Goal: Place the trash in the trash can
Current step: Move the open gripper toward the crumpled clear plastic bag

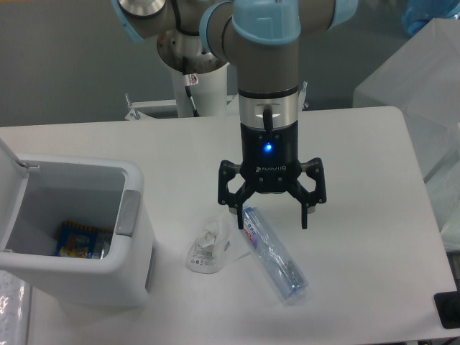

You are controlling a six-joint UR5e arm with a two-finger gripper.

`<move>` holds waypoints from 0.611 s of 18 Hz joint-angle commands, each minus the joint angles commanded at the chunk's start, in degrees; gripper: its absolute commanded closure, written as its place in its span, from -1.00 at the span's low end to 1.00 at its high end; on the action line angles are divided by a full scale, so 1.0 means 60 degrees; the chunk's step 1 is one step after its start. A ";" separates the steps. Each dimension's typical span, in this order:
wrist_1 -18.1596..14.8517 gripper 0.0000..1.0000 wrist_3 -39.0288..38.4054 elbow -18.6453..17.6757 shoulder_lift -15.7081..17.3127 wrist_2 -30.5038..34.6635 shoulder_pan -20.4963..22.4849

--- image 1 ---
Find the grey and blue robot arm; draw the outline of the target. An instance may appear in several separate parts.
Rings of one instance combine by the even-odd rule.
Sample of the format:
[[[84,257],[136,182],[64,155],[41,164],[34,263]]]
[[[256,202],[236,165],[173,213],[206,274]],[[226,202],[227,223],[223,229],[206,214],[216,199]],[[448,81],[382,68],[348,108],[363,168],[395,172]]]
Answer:
[[[218,202],[243,221],[253,194],[289,193],[301,225],[325,203],[320,158],[298,159],[299,39],[350,20],[356,1],[114,1],[131,37],[176,31],[237,71],[242,162],[221,162]]]

